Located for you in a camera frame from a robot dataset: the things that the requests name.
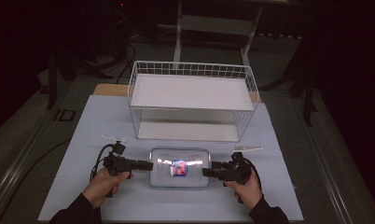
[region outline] hand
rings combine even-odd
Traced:
[[[225,181],[225,184],[231,189],[234,189],[234,197],[238,198],[240,196],[241,200],[243,200],[243,204],[245,204],[249,211],[257,205],[263,196],[257,182],[257,176],[252,168],[251,176],[244,185],[233,181]]]
[[[101,169],[91,180],[82,194],[91,203],[94,209],[100,207],[105,202],[105,195],[112,190],[113,194],[118,192],[118,184],[129,177],[129,172],[123,172],[111,176],[106,168]]]

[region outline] table surface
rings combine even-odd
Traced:
[[[128,159],[147,160],[154,147],[201,147],[211,153],[212,161],[230,161],[230,149],[235,143],[137,139],[127,98],[120,96],[124,95],[125,90],[125,86],[103,84],[95,90],[96,95],[90,97],[38,220],[50,220],[57,211],[67,207],[89,183],[90,170],[100,149],[113,143],[102,139],[102,134],[126,138],[127,148],[123,156]],[[245,152],[244,156],[256,166],[266,200],[271,206],[280,206],[290,220],[302,220],[283,154],[263,103],[258,105],[239,145],[264,147]],[[234,199],[231,189],[223,187],[222,182],[214,178],[206,189],[152,189],[148,184],[148,172],[133,173],[134,178],[123,182],[119,193],[103,205],[104,221],[252,221],[243,205]]]

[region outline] person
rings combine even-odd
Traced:
[[[251,170],[251,176],[244,185],[234,181],[225,181],[225,184],[234,190],[236,198],[241,198],[255,224],[289,223],[286,214],[280,207],[270,207],[266,202],[253,169]]]
[[[54,215],[49,224],[102,224],[100,207],[106,194],[110,190],[116,194],[119,183],[128,177],[129,172],[111,176],[106,168],[101,169],[68,208]]]
[[[265,201],[257,176],[255,172],[251,173],[244,185],[233,181],[225,181],[225,184],[234,190],[236,198],[242,199],[243,204],[249,210],[249,216],[256,224],[289,223],[281,208],[270,207]],[[128,172],[111,176],[106,168],[101,169],[71,205],[59,211],[49,224],[102,224],[100,207],[105,201],[105,195],[109,190],[112,190],[114,194],[117,193],[119,183],[128,179],[128,176]]]

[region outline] dark background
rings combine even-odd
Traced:
[[[36,75],[48,67],[55,41],[61,40],[87,59],[93,59],[97,49],[111,48],[98,41],[110,35],[95,34],[112,31],[106,27],[112,12],[106,13],[104,6],[103,13],[96,15],[94,10],[89,15],[90,6],[96,4],[98,1],[0,1],[0,126],[41,87]],[[157,23],[175,23],[176,1],[141,0],[130,7],[132,20],[138,18],[134,12],[145,12],[135,24],[152,35],[156,35]],[[375,0],[337,1],[315,14],[311,9],[268,6],[262,16],[259,33],[276,38],[303,35],[292,63],[297,68],[316,67],[315,86],[375,199]],[[280,25],[279,21],[287,20],[295,28]],[[102,25],[104,30],[95,30]]]

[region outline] label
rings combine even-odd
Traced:
[[[188,173],[188,163],[185,161],[173,161],[170,172],[172,176],[185,176]]]

